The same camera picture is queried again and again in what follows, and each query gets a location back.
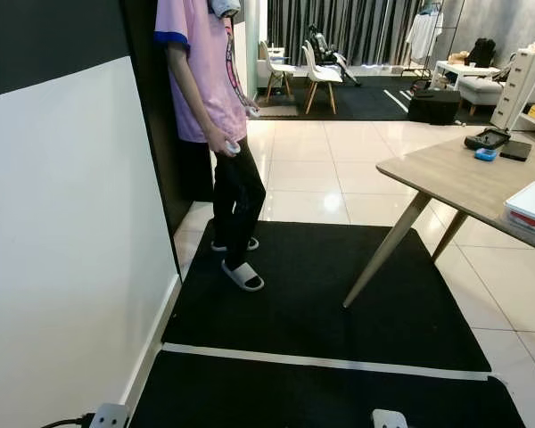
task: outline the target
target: black mat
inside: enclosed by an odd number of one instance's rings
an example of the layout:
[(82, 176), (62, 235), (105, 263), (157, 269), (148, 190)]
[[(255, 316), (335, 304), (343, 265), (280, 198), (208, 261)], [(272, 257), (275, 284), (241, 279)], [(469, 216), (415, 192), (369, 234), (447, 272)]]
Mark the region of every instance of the black mat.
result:
[(440, 272), (411, 230), (350, 309), (348, 290), (390, 229), (259, 222), (240, 291), (210, 250), (210, 224), (164, 342), (321, 358), (490, 371)]
[[(408, 107), (410, 101), (400, 93), (408, 90), (415, 77), (361, 77), (360, 87), (351, 84), (334, 85), (333, 91), (337, 104), (337, 114), (333, 114), (329, 103), (328, 89), (318, 89), (309, 114), (305, 114), (303, 105), (309, 88), (306, 78), (294, 78), (292, 82), (293, 104), (297, 106), (297, 115), (290, 115), (289, 108), (281, 109), (282, 115), (263, 115), (266, 120), (407, 120), (407, 114), (386, 94), (389, 91), (401, 103)], [(285, 107), (290, 103), (283, 89), (277, 89), (269, 103), (265, 103), (263, 91), (259, 92), (260, 107)], [(480, 106), (473, 116), (469, 116), (469, 105), (458, 110), (456, 119), (469, 125), (488, 125), (493, 107)]]
[(504, 385), (161, 352), (131, 428), (367, 428), (375, 408), (415, 428), (523, 427)]

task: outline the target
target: pink t-shirt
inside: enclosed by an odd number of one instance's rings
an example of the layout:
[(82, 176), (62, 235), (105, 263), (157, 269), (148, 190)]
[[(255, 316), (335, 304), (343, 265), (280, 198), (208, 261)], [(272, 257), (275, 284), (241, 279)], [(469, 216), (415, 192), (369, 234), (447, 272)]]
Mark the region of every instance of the pink t-shirt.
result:
[[(230, 20), (221, 20), (209, 12), (206, 0), (158, 2), (154, 39), (162, 43), (180, 42), (186, 46), (188, 65), (210, 118), (217, 127), (238, 141), (246, 136), (246, 115), (233, 88), (234, 79), (228, 76), (228, 66), (232, 65), (229, 64), (231, 52), (226, 51), (228, 29)], [(205, 143), (202, 129), (170, 70), (169, 76), (178, 137)]]

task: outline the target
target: black box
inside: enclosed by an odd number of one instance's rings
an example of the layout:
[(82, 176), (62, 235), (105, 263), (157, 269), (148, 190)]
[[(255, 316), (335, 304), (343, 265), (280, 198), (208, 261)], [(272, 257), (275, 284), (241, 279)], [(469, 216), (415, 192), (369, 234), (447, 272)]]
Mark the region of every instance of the black box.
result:
[(434, 125), (454, 123), (460, 104), (458, 91), (417, 91), (408, 107), (408, 120)]

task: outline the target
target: white ottoman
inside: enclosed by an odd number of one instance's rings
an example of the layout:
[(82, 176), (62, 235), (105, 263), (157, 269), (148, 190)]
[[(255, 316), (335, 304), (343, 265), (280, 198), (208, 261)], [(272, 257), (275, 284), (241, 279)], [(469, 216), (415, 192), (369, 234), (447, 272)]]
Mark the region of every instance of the white ottoman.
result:
[(470, 116), (475, 113), (477, 105), (497, 105), (503, 86), (503, 83), (494, 82), (490, 78), (477, 78), (475, 76), (461, 78), (460, 96), (472, 104)]

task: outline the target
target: tile floor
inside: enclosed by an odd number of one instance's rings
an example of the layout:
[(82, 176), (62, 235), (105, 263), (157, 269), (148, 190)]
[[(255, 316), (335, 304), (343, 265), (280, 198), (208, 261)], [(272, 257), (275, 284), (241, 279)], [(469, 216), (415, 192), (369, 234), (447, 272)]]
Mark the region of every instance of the tile floor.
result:
[[(250, 121), (248, 138), (267, 189), (260, 219), (390, 226), (415, 191), (375, 163), (483, 127), (414, 122)], [(453, 210), (431, 202), (415, 228), (433, 251)], [(187, 272), (211, 205), (197, 202), (177, 236)], [(535, 427), (535, 250), (468, 219), (437, 261), (497, 376)]]

